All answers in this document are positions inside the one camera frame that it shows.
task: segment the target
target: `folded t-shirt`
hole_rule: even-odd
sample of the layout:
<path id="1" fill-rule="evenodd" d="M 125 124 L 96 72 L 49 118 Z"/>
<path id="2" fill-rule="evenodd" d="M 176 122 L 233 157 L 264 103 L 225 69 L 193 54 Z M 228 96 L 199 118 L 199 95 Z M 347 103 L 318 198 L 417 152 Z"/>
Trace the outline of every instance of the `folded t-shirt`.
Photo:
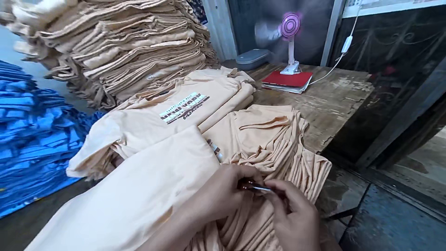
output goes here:
<path id="1" fill-rule="evenodd" d="M 128 158 L 68 201 L 25 251 L 135 250 L 219 167 L 191 126 Z"/>
<path id="2" fill-rule="evenodd" d="M 194 71 L 166 83 L 164 89 L 136 94 L 92 126 L 81 150 L 70 160 L 67 175 L 100 179 L 113 171 L 114 153 L 126 159 L 189 126 L 206 121 L 209 128 L 254 92 L 253 82 L 243 71 L 222 67 Z M 238 101 L 223 107 L 242 86 L 248 89 Z M 162 90 L 170 91 L 157 96 Z M 220 108 L 226 112 L 220 110 L 219 116 L 207 120 Z"/>

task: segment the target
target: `table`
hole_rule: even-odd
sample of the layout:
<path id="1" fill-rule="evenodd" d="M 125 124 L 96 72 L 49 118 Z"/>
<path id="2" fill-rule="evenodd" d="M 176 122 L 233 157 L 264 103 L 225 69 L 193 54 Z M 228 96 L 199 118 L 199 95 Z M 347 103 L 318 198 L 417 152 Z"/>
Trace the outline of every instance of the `table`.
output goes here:
<path id="1" fill-rule="evenodd" d="M 304 147 L 314 153 L 320 153 L 372 92 L 372 84 L 367 82 L 369 74 L 334 69 L 326 78 L 309 86 L 303 94 L 261 88 L 262 79 L 283 68 L 265 64 L 253 71 L 247 71 L 256 80 L 257 92 L 253 94 L 253 103 L 292 105 L 300 110 L 302 117 L 309 122 L 303 136 Z M 328 67 L 303 65 L 301 68 L 303 71 L 313 72 L 314 80 L 323 77 L 330 70 Z M 93 185 L 83 181 L 77 182 L 1 219 L 0 243 L 5 243 L 6 250 L 23 250 L 65 202 Z"/>
<path id="2" fill-rule="evenodd" d="M 334 69 L 324 79 L 310 85 L 303 94 L 262 89 L 261 80 L 284 66 L 265 64 L 246 71 L 255 81 L 257 92 L 253 104 L 292 105 L 309 123 L 303 136 L 303 145 L 320 154 L 341 130 L 347 120 L 358 110 L 373 91 L 367 72 Z M 302 71 L 313 73 L 312 81 L 325 76 L 330 67 L 301 65 Z"/>

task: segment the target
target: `gray container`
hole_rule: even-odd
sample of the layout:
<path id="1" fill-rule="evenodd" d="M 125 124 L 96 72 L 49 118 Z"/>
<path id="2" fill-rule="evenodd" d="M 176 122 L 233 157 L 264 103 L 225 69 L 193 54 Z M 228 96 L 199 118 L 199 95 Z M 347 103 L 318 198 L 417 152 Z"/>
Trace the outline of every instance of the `gray container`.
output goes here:
<path id="1" fill-rule="evenodd" d="M 237 68 L 242 71 L 255 69 L 266 63 L 269 56 L 269 50 L 253 49 L 237 56 Z"/>

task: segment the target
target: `human hand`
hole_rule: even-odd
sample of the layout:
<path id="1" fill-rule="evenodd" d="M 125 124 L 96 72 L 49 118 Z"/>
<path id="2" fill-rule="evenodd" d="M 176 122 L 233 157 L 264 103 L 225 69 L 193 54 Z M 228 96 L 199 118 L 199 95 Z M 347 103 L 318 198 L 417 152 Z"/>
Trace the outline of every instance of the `human hand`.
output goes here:
<path id="1" fill-rule="evenodd" d="M 265 185 L 285 192 L 289 200 L 288 206 L 274 193 L 265 195 L 274 206 L 274 230 L 283 250 L 320 251 L 316 207 L 289 181 L 268 180 Z"/>
<path id="2" fill-rule="evenodd" d="M 185 203 L 203 222 L 222 219 L 234 212 L 249 191 L 237 189 L 240 179 L 253 178 L 263 185 L 260 171 L 252 166 L 222 164 L 210 179 Z"/>

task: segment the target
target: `clothing pile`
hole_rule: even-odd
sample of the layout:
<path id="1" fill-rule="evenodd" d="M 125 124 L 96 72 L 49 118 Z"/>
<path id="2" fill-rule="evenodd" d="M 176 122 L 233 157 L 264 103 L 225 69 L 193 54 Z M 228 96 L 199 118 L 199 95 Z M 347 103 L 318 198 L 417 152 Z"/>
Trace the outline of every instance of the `clothing pile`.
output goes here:
<path id="1" fill-rule="evenodd" d="M 0 22 L 24 60 L 51 69 L 88 105 L 112 109 L 143 90 L 217 63 L 186 0 L 4 0 Z"/>
<path id="2" fill-rule="evenodd" d="M 289 180 L 314 203 L 331 163 L 303 147 L 308 123 L 292 106 L 239 110 L 252 101 L 252 82 L 236 69 L 194 71 L 109 112 L 67 169 L 105 178 L 63 205 L 26 251 L 136 250 L 220 163 Z M 125 159 L 117 168 L 116 156 Z M 209 222 L 186 250 L 281 250 L 272 205 L 246 193 L 233 215 Z"/>
<path id="3" fill-rule="evenodd" d="M 65 169 L 102 115 L 77 111 L 0 60 L 0 218 L 79 180 Z"/>

